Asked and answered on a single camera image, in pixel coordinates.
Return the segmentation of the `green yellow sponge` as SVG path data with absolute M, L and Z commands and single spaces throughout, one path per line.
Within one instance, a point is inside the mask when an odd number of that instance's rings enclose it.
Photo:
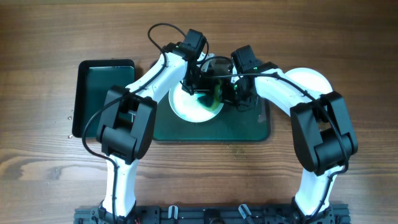
M 220 80 L 213 80 L 207 83 L 207 86 L 201 87 L 195 91 L 198 94 L 197 102 L 206 110 L 214 111 L 220 105 L 221 95 Z

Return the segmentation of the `white plate stained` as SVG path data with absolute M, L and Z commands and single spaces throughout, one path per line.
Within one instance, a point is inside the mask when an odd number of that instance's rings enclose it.
M 319 98 L 321 94 L 333 91 L 330 82 L 321 73 L 311 68 L 294 68 L 286 72 L 285 76 L 297 86 L 300 86 L 302 90 L 307 90 L 315 99 Z M 310 98 L 299 92 L 296 88 L 290 90 L 287 99 L 283 100 L 289 107 L 309 101 Z
M 198 94 L 189 95 L 182 90 L 182 85 L 178 83 L 169 91 L 169 104 L 173 112 L 181 119 L 191 123 L 202 123 L 213 119 L 223 108 L 220 103 L 214 111 L 204 109 L 197 102 Z

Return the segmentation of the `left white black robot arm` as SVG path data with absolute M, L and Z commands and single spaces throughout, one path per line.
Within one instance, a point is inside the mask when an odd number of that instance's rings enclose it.
M 205 44 L 206 37 L 190 29 L 183 41 L 162 47 L 156 64 L 140 79 L 125 87 L 112 86 L 107 92 L 104 107 L 96 113 L 96 140 L 108 165 L 101 219 L 122 223 L 133 216 L 137 165 L 152 142 L 157 104 L 172 87 L 196 72 Z

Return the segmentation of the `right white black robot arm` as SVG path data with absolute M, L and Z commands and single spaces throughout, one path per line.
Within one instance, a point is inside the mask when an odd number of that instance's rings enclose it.
M 302 222 L 323 218 L 336 176 L 348 170 L 358 151 L 343 97 L 320 72 L 304 67 L 283 72 L 256 58 L 250 45 L 232 52 L 231 60 L 222 101 L 245 110 L 264 98 L 290 117 L 295 155 L 303 167 L 293 205 Z

